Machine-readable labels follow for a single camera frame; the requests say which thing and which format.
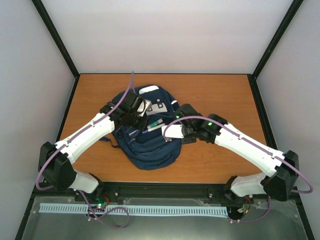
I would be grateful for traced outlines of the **purple capped white marker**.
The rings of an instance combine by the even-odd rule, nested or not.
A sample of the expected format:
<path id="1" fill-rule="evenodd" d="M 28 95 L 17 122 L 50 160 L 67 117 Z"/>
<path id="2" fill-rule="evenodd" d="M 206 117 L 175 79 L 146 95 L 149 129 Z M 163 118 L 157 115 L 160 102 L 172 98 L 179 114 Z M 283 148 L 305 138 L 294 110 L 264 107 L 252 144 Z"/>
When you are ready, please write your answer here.
<path id="1" fill-rule="evenodd" d="M 146 133 L 149 133 L 149 132 L 155 131 L 155 130 L 157 130 L 157 129 L 161 129 L 163 126 L 165 126 L 165 124 L 164 124 L 164 123 L 159 124 L 159 125 L 154 126 L 154 127 L 151 127 L 151 128 L 148 128 L 148 129 L 144 130 L 144 131 L 142 132 L 142 134 L 146 134 Z"/>

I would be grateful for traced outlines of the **green white glue stick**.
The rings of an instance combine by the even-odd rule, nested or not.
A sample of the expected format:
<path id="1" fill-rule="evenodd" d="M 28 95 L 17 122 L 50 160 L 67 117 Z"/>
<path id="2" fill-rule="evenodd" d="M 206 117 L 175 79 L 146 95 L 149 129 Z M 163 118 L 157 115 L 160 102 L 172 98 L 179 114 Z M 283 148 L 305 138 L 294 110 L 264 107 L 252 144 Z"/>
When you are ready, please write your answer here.
<path id="1" fill-rule="evenodd" d="M 162 119 L 158 119 L 157 121 L 155 121 L 155 122 L 151 123 L 151 124 L 148 126 L 148 128 L 153 128 L 153 127 L 155 127 L 155 126 L 157 126 L 157 125 L 161 124 L 162 122 L 163 122 L 163 120 L 162 120 Z"/>

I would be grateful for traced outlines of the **navy blue student backpack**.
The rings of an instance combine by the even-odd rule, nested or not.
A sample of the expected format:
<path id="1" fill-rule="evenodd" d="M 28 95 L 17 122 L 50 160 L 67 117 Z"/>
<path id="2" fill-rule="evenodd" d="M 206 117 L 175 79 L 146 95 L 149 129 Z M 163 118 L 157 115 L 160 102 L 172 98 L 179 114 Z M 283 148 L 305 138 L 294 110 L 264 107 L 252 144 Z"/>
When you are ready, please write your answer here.
<path id="1" fill-rule="evenodd" d="M 176 99 L 158 85 L 140 86 L 128 92 L 134 92 L 152 102 L 152 106 L 146 112 L 149 121 L 145 130 L 150 129 L 149 125 L 159 119 L 163 120 L 160 124 L 168 125 L 174 120 L 175 111 L 180 107 Z M 119 93 L 111 102 L 119 101 L 126 94 Z M 180 155 L 181 140 L 166 141 L 161 128 L 142 134 L 145 130 L 124 125 L 114 130 L 112 135 L 117 142 L 114 148 L 121 149 L 140 170 L 156 170 L 173 164 Z"/>

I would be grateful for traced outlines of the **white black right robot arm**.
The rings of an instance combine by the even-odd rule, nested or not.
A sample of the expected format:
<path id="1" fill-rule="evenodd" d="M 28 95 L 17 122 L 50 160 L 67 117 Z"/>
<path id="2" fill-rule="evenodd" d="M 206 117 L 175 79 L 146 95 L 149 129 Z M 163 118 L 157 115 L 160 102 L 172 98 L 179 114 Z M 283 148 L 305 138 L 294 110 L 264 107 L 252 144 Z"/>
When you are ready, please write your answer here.
<path id="1" fill-rule="evenodd" d="M 245 135 L 223 117 L 210 114 L 202 119 L 190 104 L 183 104 L 175 112 L 183 125 L 183 135 L 224 147 L 246 159 L 261 173 L 250 176 L 232 176 L 225 185 L 226 194 L 238 197 L 267 194 L 285 202 L 298 178 L 299 156 L 292 150 L 283 153 Z"/>

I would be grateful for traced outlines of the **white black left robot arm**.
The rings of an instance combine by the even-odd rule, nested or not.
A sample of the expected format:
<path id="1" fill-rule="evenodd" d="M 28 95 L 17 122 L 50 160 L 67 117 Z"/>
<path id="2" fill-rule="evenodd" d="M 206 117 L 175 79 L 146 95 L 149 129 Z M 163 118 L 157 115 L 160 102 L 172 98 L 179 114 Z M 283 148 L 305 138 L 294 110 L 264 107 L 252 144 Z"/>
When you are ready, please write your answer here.
<path id="1" fill-rule="evenodd" d="M 119 101 L 110 101 L 95 117 L 72 135 L 56 143 L 45 142 L 40 148 L 38 170 L 50 188 L 57 191 L 80 190 L 92 201 L 103 198 L 101 181 L 90 173 L 75 170 L 73 164 L 94 143 L 121 126 L 144 130 L 152 102 L 129 91 Z"/>

